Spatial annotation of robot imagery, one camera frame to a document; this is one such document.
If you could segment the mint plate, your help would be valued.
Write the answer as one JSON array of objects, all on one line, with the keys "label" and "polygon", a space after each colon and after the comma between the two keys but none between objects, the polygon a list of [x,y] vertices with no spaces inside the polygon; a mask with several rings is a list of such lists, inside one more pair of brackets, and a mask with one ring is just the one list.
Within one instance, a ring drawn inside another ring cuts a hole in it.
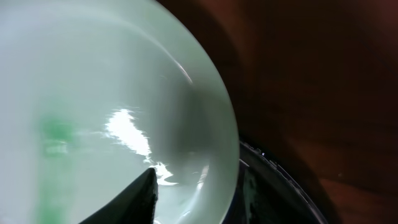
[{"label": "mint plate", "polygon": [[80,223],[145,170],[155,223],[222,223],[238,167],[221,76],[159,3],[1,0],[2,223]]}]

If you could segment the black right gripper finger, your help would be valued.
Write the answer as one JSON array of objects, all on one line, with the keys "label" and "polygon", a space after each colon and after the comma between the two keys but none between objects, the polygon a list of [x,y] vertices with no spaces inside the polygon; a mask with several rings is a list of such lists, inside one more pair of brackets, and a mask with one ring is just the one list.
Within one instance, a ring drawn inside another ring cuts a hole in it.
[{"label": "black right gripper finger", "polygon": [[80,224],[153,224],[157,199],[155,169],[148,168],[112,201]]}]

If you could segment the black round tray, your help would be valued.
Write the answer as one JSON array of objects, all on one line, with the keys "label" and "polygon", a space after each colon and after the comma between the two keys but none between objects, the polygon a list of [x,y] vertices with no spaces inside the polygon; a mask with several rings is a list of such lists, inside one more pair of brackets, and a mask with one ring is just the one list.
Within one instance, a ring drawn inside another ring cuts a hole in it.
[{"label": "black round tray", "polygon": [[239,173],[224,224],[329,224],[303,188],[273,158],[239,141]]}]

